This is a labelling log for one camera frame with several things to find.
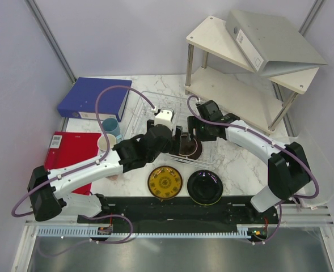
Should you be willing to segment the light blue cup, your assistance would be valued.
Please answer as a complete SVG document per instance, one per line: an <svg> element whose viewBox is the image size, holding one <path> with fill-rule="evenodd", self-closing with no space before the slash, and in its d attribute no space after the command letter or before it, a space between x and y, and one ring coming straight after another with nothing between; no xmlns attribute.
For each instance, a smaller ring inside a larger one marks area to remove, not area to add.
<svg viewBox="0 0 334 272"><path fill-rule="evenodd" d="M106 133L112 134L116 138L117 143L119 143L122 140L122 133L120 130L120 126L115 118L106 118L102 122L102 126Z"/></svg>

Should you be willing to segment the light blue mug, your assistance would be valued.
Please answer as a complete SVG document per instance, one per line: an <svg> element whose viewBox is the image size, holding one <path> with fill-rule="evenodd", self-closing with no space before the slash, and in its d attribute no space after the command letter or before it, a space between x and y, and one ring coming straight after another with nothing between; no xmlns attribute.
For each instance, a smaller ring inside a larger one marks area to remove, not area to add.
<svg viewBox="0 0 334 272"><path fill-rule="evenodd" d="M98 149L102 152L106 152L107 149L111 149L117 144L117 139L112 134L107 134L107 137L101 135L97 141Z"/></svg>

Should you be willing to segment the yellow patterned black plate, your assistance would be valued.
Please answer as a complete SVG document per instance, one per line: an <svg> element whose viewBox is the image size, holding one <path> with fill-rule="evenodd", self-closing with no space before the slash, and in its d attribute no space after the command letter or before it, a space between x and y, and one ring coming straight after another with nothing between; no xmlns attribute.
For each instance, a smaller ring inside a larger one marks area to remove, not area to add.
<svg viewBox="0 0 334 272"><path fill-rule="evenodd" d="M176 168L163 165L155 168L149 174L147 187L155 198L166 201L175 198L180 193L183 178Z"/></svg>

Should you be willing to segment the plain black plate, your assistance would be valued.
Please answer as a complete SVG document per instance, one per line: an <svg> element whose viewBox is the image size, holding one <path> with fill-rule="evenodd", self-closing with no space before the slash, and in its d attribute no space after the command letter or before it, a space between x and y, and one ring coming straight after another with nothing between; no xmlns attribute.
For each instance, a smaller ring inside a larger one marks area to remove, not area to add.
<svg viewBox="0 0 334 272"><path fill-rule="evenodd" d="M223 183L216 173L198 170L190 175L187 191L191 199L206 202L216 201L222 197Z"/></svg>

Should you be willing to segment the pink coffee mug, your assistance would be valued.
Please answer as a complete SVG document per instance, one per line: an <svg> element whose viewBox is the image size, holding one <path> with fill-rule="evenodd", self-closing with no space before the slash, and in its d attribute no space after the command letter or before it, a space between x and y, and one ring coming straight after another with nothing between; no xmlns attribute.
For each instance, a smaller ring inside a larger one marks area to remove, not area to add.
<svg viewBox="0 0 334 272"><path fill-rule="evenodd" d="M112 176L108 176L107 179L111 180L111 181L117 181L119 179L120 175L112 175Z"/></svg>

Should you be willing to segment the lime green plate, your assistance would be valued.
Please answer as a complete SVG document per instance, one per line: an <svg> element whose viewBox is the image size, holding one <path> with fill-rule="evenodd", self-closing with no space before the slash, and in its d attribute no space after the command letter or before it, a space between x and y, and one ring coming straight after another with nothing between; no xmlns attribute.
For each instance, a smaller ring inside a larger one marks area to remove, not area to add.
<svg viewBox="0 0 334 272"><path fill-rule="evenodd" d="M196 204L198 205L201 205L201 206L211 206L211 205L214 205L216 203L219 202L219 199L216 200L216 201L198 201L198 200L195 200L195 199L192 199L193 202L195 202Z"/></svg>

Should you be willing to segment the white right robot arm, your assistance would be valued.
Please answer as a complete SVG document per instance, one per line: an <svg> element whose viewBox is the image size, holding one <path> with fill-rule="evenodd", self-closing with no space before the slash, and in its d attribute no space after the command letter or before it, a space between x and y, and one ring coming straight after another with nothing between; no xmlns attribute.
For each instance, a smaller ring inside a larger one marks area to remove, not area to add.
<svg viewBox="0 0 334 272"><path fill-rule="evenodd" d="M191 138L197 137L200 141L224 139L254 154L268 167L268 185L253 196L251 205L245 208L249 222L258 223L265 217L267 209L282 204L291 197L308 199L316 196L297 195L309 182L316 182L305 151L299 143L275 142L236 115L223 115L212 100L197 105L202 114L199 116L190 105L192 98L190 96L187 100L187 107L192 114L188 117L188 134Z"/></svg>

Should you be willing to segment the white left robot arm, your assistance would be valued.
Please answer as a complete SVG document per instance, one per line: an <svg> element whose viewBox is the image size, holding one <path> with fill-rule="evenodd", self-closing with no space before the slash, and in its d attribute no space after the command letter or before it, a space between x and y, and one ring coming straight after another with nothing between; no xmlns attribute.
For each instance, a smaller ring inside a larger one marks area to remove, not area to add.
<svg viewBox="0 0 334 272"><path fill-rule="evenodd" d="M36 221L53 219L72 207L69 197L81 186L143 168L159 154L179 152L182 131L181 126L170 129L149 120L145 134L121 141L108 155L96 156L63 169L47 171L44 166L35 168L27 190Z"/></svg>

